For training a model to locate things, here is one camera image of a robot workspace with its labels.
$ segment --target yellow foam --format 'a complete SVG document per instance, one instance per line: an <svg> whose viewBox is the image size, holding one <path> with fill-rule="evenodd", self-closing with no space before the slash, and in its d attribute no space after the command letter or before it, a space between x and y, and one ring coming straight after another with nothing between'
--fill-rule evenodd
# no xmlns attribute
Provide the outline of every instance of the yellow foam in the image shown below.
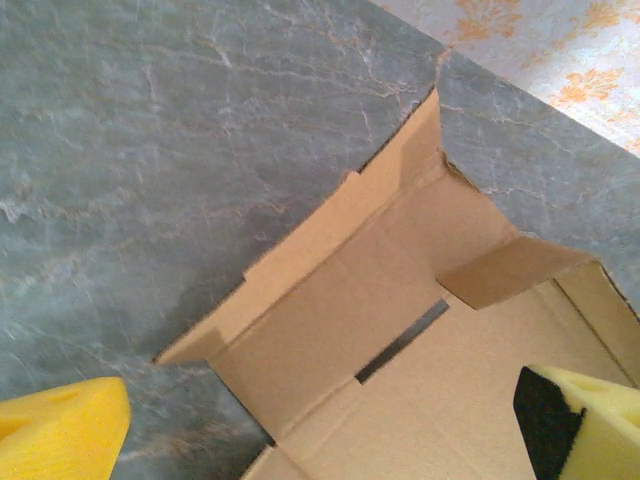
<svg viewBox="0 0 640 480"><path fill-rule="evenodd" d="M532 367L586 408L559 480L640 480L640 390L559 368Z"/></svg>
<svg viewBox="0 0 640 480"><path fill-rule="evenodd" d="M130 419L116 377L0 402L0 479L107 480Z"/></svg>

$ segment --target black sponge layer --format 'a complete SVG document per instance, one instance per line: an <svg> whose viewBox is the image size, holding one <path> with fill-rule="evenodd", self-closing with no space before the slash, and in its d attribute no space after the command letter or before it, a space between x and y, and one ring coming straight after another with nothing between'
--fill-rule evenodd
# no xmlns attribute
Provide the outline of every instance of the black sponge layer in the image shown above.
<svg viewBox="0 0 640 480"><path fill-rule="evenodd" d="M586 410L573 413L560 387L527 367L520 372L513 408L536 478L557 480Z"/></svg>

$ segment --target gray marble surface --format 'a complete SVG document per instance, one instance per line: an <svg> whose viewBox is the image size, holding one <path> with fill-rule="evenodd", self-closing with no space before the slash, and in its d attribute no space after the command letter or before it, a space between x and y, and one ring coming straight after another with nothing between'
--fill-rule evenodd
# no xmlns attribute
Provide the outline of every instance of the gray marble surface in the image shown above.
<svg viewBox="0 0 640 480"><path fill-rule="evenodd" d="M0 0L0 398L122 376L114 479L238 478L259 427L149 360L437 83L451 159L640 305L639 160L365 0Z"/></svg>

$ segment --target open cardboard box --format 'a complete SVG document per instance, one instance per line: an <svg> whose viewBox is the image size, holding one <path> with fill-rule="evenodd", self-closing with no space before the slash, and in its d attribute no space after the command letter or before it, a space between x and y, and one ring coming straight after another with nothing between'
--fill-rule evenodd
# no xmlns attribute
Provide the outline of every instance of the open cardboard box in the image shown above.
<svg viewBox="0 0 640 480"><path fill-rule="evenodd" d="M277 444L246 479L513 480L521 367L637 386L640 323L598 260L447 161L434 91L157 361L198 359Z"/></svg>

